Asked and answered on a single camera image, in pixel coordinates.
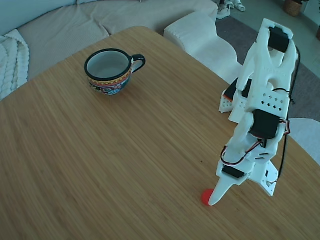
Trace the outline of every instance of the wicker basket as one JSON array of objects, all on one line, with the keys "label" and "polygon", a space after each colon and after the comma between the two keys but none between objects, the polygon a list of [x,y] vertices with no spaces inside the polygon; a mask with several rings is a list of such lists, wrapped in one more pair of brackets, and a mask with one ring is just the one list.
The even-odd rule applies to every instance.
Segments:
[{"label": "wicker basket", "polygon": [[290,16],[296,17],[299,15],[302,4],[293,0],[285,0],[283,10]]}]

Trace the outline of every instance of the wood grain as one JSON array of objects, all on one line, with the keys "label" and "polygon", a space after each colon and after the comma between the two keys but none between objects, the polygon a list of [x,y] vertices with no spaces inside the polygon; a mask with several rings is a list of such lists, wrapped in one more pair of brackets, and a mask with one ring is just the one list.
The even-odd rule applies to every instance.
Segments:
[{"label": "wood grain", "polygon": [[[147,59],[114,96],[92,91],[83,69],[104,48]],[[226,88],[160,35],[135,27],[9,95],[0,102],[0,239],[320,239],[320,167],[292,139],[274,197],[248,181],[202,205],[236,126],[218,112]]]}]

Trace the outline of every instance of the gray rug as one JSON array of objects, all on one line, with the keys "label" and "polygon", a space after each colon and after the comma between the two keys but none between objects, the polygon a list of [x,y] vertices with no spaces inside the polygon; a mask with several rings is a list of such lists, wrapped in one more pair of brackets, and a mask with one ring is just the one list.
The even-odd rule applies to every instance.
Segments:
[{"label": "gray rug", "polygon": [[[217,20],[216,29],[218,35],[234,47],[238,62],[244,64],[258,32],[232,17]],[[290,106],[289,118],[307,118],[320,122],[320,78],[303,64],[300,64],[298,70],[292,98],[295,104]]]}]

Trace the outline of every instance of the sofa cushion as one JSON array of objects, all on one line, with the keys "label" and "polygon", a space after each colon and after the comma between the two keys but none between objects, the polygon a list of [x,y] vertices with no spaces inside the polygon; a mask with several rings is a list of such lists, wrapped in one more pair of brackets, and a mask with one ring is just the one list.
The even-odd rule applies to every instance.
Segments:
[{"label": "sofa cushion", "polygon": [[76,4],[87,4],[91,2],[96,2],[96,1],[107,1],[107,0],[77,0]]},{"label": "sofa cushion", "polygon": [[0,35],[76,0],[0,0]]},{"label": "sofa cushion", "polygon": [[109,36],[78,5],[49,12],[18,30],[30,49],[28,79]]},{"label": "sofa cushion", "polygon": [[209,15],[218,11],[211,0],[107,0],[79,6],[109,34],[133,26],[145,26],[162,34],[167,26],[192,12],[202,11]]}]

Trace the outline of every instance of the black mug rim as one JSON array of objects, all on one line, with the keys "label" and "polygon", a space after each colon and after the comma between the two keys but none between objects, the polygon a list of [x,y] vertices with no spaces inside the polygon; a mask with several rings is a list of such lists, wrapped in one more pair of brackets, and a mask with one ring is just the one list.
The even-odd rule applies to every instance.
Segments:
[{"label": "black mug rim", "polygon": [[[120,73],[120,74],[118,74],[116,76],[112,76],[112,77],[103,77],[103,78],[101,78],[101,77],[96,77],[96,76],[91,75],[89,73],[89,71],[88,71],[88,63],[90,62],[90,60],[94,56],[96,56],[96,55],[98,55],[100,53],[104,53],[104,52],[119,52],[119,53],[122,53],[123,55],[125,55],[128,58],[128,61],[129,61],[128,67],[122,73]],[[132,57],[129,56],[125,51],[117,49],[117,48],[107,48],[107,49],[102,49],[102,50],[96,51],[91,56],[89,56],[87,58],[87,60],[85,61],[85,63],[84,63],[84,71],[85,71],[85,74],[89,78],[91,78],[93,80],[100,81],[100,82],[107,82],[107,81],[112,81],[112,80],[115,80],[115,79],[118,79],[118,78],[122,77],[123,75],[125,75],[130,70],[131,66],[132,66]]]}]

